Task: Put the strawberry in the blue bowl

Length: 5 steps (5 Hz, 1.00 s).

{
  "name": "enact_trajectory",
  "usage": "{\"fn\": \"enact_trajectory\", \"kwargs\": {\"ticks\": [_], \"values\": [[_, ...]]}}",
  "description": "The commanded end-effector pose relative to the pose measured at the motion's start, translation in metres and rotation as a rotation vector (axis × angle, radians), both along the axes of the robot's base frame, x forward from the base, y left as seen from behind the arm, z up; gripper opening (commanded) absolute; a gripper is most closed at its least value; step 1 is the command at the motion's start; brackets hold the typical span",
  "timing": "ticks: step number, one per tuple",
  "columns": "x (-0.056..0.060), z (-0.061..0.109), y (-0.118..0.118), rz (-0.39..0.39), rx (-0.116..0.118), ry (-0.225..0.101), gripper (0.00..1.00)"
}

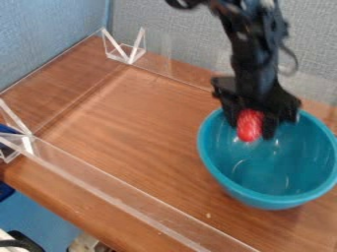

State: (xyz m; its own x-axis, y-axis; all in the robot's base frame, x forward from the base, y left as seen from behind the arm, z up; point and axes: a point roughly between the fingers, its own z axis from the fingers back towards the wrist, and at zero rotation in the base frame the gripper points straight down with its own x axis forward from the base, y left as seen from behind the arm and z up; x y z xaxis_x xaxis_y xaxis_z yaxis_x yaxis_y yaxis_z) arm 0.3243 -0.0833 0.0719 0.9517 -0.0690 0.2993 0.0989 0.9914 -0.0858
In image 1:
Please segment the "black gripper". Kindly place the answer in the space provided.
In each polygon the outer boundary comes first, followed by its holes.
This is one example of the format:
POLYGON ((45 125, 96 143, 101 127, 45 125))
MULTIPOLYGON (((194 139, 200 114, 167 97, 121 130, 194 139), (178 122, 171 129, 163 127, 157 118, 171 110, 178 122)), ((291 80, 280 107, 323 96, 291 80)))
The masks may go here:
POLYGON ((263 113, 262 137, 275 136, 282 122, 297 122, 299 99, 279 84, 276 51, 264 52, 248 49, 234 50, 230 66, 234 75, 212 77, 210 84, 212 96, 219 100, 228 125, 235 128, 239 112, 244 109, 263 113))

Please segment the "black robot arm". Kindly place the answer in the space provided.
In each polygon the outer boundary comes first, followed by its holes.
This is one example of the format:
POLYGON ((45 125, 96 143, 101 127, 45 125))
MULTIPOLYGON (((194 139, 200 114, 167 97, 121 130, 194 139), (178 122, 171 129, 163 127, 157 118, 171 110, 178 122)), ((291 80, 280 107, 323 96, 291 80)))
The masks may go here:
POLYGON ((179 11, 200 6, 218 17, 231 44, 231 77, 210 79, 224 118, 238 126, 246 109, 262 113, 262 138, 274 138, 284 122, 297 122, 301 100, 279 84, 279 52, 289 24, 278 0, 164 0, 179 11))

